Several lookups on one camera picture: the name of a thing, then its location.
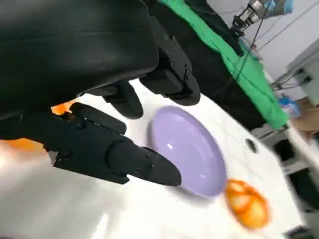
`orange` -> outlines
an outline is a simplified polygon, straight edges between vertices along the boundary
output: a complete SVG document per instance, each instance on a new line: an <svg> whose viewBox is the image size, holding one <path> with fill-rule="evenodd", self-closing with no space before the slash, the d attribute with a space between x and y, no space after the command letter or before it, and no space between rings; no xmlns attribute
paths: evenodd
<svg viewBox="0 0 319 239"><path fill-rule="evenodd" d="M51 107L51 110L54 114L56 115L62 115L65 112L68 112L71 105L75 102L75 100L73 101L69 101L57 106L53 106ZM10 146L19 149L19 150L23 150L23 151L39 151L39 150L43 150L43 145L41 143L38 142L34 142L32 140L26 139L26 138L21 138L21 139L17 139L17 140L8 140L6 141L6 143L8 143Z"/></svg>
<svg viewBox="0 0 319 239"><path fill-rule="evenodd" d="M266 199L243 181L228 180L227 203L237 220L247 228L259 229L270 220Z"/></svg>

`cable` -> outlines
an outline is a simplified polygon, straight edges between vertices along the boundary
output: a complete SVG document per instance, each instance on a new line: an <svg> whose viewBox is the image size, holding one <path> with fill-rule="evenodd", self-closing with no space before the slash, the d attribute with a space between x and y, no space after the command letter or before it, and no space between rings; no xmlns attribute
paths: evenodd
<svg viewBox="0 0 319 239"><path fill-rule="evenodd" d="M239 11L242 10L242 8L240 8L240 9L234 10L234 11L225 11L225 12L217 13L217 12L214 12L213 10L212 10L212 11L207 11L207 10L201 9L201 8L199 8L199 7L196 7L196 6L193 5L192 2L189 2L189 1L186 1L186 0L184 0L184 2L185 2L188 6L190 6L193 10L198 11L198 12L202 12L202 13L206 13L206 14L209 14L209 15L231 14L231 13L239 12Z"/></svg>
<svg viewBox="0 0 319 239"><path fill-rule="evenodd" d="M217 12L206 11L206 10L203 10L201 8L195 7L193 5L189 5L189 6L195 11L202 12L202 13L209 14L209 15L226 15L226 14L236 13L236 12L239 12L242 10L242 9L238 9L238 10L234 10L234 11L224 11L224 12L217 13Z"/></svg>
<svg viewBox="0 0 319 239"><path fill-rule="evenodd" d="M293 88L296 88L296 87L298 87L298 86L302 86L304 83L306 83L306 81L303 81L303 82L300 83L299 85L295 85L295 86L291 86L291 87L285 87L285 88L280 88L280 89L274 89L274 91L282 91L282 90L293 89Z"/></svg>
<svg viewBox="0 0 319 239"><path fill-rule="evenodd" d="M300 18L302 18L307 12L312 10L316 5L319 4L319 1L316 1L314 4L312 4L310 7L308 7L305 11L303 11L294 21L289 23L284 29L282 29L280 32L278 32L274 37L272 37L269 41L267 41L264 45L262 45L258 50L260 51L265 46L267 46L270 42L275 40L281 33L283 33L287 28L289 28L291 25L293 25L296 21L298 21Z"/></svg>
<svg viewBox="0 0 319 239"><path fill-rule="evenodd" d="M281 87L283 84L287 83L289 80L291 80L293 77L298 76L300 74L305 73L303 70L299 70L297 73L295 73L294 75L288 77L284 82L280 82L280 81L275 81L273 82L271 85L273 86L273 89L276 87Z"/></svg>
<svg viewBox="0 0 319 239"><path fill-rule="evenodd" d="M261 36L259 36L256 41L258 41L260 38L262 38L264 35L266 35L270 30L283 18L283 16L280 16L272 25L269 27L267 31L265 31Z"/></svg>
<svg viewBox="0 0 319 239"><path fill-rule="evenodd" d="M249 57L249 55L250 55L250 52L252 51L253 46L255 45L255 42L256 42L258 33L259 33L260 28L261 28L261 25L263 24L263 21L264 21L264 19L265 19L265 17L266 17L266 14L267 14L267 11L268 11L268 8L269 8L271 2L272 2L272 1L269 1L268 5L267 5L266 11L265 11L265 13L264 13L264 15L263 15L263 17L262 17L262 19L261 19L261 21L260 21L260 24L259 24L259 26L258 26L258 29L257 29L257 31L256 31L254 40L253 40L253 42L251 43L251 45L250 45L250 47L249 47L249 50L248 50L248 52L247 52L247 55L246 55L246 57L245 57L245 59L244 59L244 61L243 61L242 67L240 68L240 70L239 70L239 72L238 72L238 74L237 74L237 77L236 77L236 79L235 79L235 82L238 82L238 79L239 79L239 77L240 77L240 74L241 74L241 72L243 71L244 66L245 66L245 64L246 64L246 62L247 62L247 59L248 59L248 57ZM237 63L235 64L235 69L237 69L237 65L238 65L240 59L241 59L241 58L239 58L238 61L237 61ZM231 77L229 78L228 82L227 82L224 86L222 86L221 88L219 88L219 89L212 95L212 97L215 97L216 95L218 95L218 94L219 94L221 91L223 91L231 82L233 82L233 79L232 79L232 78L233 78L233 76L231 76Z"/></svg>

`metal robot arm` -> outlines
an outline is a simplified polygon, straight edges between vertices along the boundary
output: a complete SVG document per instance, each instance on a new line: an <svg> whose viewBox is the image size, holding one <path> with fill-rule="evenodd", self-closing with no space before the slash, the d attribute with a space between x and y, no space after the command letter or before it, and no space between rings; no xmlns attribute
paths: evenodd
<svg viewBox="0 0 319 239"><path fill-rule="evenodd" d="M265 19L292 13L294 0L250 0L247 7L238 16L234 16L231 30L236 36L243 36L251 25Z"/></svg>

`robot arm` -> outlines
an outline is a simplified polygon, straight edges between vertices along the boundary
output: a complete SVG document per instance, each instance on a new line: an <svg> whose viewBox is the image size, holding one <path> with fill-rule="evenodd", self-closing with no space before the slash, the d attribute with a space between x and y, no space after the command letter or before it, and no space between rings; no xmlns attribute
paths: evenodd
<svg viewBox="0 0 319 239"><path fill-rule="evenodd" d="M50 110L89 93L138 119L136 78L178 104L199 102L189 59L141 0L2 0L0 9L0 139L40 142L54 167L115 183L130 174L181 184L165 157L124 136L123 122L80 103Z"/></svg>
<svg viewBox="0 0 319 239"><path fill-rule="evenodd" d="M265 19L292 13L294 0L250 0L239 16L234 16L231 30L236 36L243 36L251 25Z"/></svg>

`purple plate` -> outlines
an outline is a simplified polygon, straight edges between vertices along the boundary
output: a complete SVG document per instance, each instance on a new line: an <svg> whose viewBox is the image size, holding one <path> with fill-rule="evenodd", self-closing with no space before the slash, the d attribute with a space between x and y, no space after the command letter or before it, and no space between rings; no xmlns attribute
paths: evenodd
<svg viewBox="0 0 319 239"><path fill-rule="evenodd" d="M179 169L182 188L206 198L223 192L227 177L222 153L197 119L180 108L164 107L150 130L151 147Z"/></svg>

